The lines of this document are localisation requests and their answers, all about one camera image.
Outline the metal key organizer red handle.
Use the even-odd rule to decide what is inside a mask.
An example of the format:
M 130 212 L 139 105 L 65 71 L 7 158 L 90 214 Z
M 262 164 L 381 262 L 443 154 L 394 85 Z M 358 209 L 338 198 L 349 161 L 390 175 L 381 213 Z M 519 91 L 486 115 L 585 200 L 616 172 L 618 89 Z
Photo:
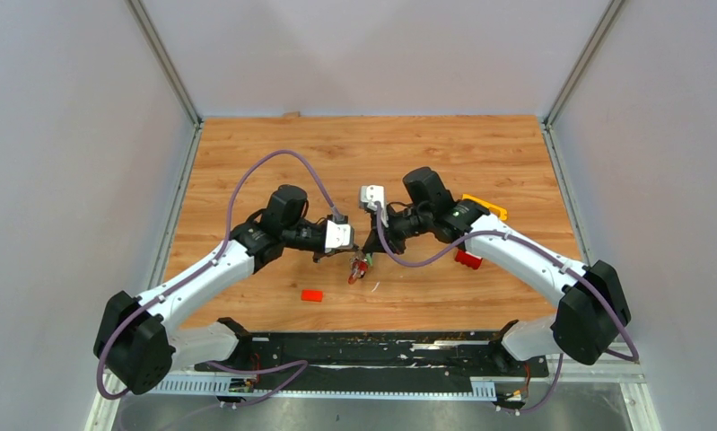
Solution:
M 356 283 L 359 279 L 363 278 L 370 267 L 363 261 L 363 254 L 361 251 L 357 251 L 354 256 L 350 259 L 350 275 L 347 279 L 349 285 Z

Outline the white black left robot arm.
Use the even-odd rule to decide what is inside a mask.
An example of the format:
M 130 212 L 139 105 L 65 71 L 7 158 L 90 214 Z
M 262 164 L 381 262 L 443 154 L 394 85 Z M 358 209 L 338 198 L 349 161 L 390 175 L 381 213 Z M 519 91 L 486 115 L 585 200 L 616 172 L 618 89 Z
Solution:
M 114 294 L 94 342 L 98 370 L 117 376 L 128 392 L 143 394 L 170 372 L 191 365 L 221 361 L 232 371 L 245 369 L 253 349 L 233 319 L 221 318 L 204 328 L 181 326 L 197 309 L 257 274 L 286 249 L 309 251 L 314 261 L 356 250 L 354 228 L 346 217 L 310 221 L 309 204 L 303 189 L 282 185 L 265 207 L 179 275 L 140 295 Z

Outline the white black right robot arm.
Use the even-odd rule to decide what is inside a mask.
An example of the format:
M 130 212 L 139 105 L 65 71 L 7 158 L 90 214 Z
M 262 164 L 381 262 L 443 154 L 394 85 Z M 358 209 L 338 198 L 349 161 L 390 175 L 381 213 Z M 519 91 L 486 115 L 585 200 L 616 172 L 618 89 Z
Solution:
M 382 186 L 361 187 L 359 205 L 372 225 L 354 258 L 352 280 L 364 276 L 377 253 L 422 268 L 455 251 L 458 263 L 477 269 L 489 261 L 555 307 L 553 315 L 509 321 L 496 333 L 489 353 L 498 373 L 514 374 L 526 361 L 553 354 L 583 365 L 594 365 L 604 354 L 639 360 L 626 329 L 630 309 L 612 265 L 601 259 L 589 265 L 551 251 L 507 225 L 505 209 L 468 194 L 454 198 L 428 166 L 409 172 L 403 184 L 411 201 L 399 211 Z

